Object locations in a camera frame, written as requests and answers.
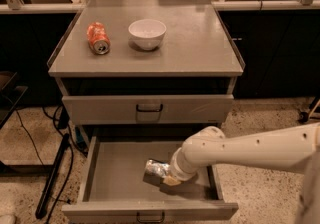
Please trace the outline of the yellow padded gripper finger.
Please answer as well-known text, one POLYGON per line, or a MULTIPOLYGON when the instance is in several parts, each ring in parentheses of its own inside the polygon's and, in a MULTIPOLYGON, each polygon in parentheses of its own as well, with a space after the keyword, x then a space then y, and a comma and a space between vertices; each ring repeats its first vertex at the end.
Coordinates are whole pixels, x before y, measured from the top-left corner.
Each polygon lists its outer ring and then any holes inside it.
POLYGON ((163 183, 168 186, 177 186, 181 184, 181 181, 168 175, 163 179, 163 183))

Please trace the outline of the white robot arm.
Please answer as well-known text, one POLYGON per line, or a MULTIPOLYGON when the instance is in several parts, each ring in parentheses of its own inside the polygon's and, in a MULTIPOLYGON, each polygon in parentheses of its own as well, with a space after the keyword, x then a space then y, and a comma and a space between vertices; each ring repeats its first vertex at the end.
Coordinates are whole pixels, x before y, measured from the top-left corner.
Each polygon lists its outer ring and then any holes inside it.
POLYGON ((178 185, 199 168, 215 164, 302 173, 294 224, 320 224, 319 123, 234 138, 227 138, 217 127, 207 127, 187 138, 173 154, 164 182, 178 185))

